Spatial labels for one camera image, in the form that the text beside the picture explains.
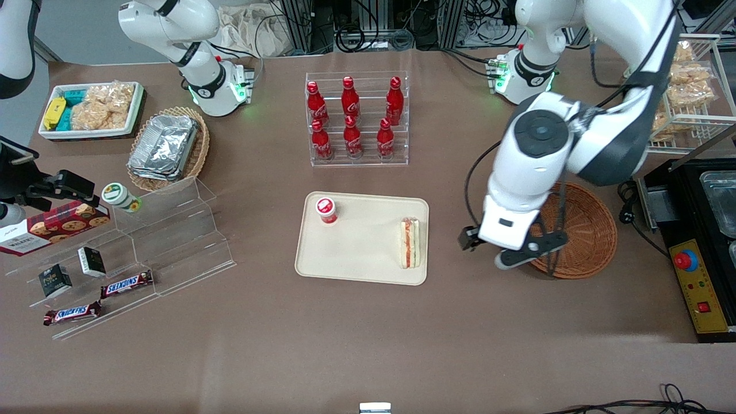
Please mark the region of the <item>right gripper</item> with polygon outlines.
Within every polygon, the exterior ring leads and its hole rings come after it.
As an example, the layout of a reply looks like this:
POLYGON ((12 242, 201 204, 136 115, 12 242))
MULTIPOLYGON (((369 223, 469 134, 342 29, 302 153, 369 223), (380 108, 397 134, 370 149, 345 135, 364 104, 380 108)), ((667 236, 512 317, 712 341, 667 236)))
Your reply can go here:
MULTIPOLYGON (((49 212, 52 202, 30 187, 40 182, 40 170, 35 164, 39 153, 5 137, 1 141, 2 201, 49 212)), ((56 175, 45 177, 42 180, 42 190, 46 197, 57 200, 99 203, 99 196, 94 194, 95 183, 68 170, 60 170, 56 175)))

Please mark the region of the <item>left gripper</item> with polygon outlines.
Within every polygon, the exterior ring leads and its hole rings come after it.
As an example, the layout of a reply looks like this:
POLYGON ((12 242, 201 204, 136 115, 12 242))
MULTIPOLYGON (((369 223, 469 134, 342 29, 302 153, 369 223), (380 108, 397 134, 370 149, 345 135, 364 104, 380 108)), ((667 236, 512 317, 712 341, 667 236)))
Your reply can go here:
POLYGON ((467 226, 458 235, 458 245, 462 251, 475 251, 481 241, 489 242, 512 251, 520 250, 532 223, 537 218, 547 194, 540 204, 523 210, 507 209, 493 199, 491 194, 484 197, 483 217, 479 227, 467 226))

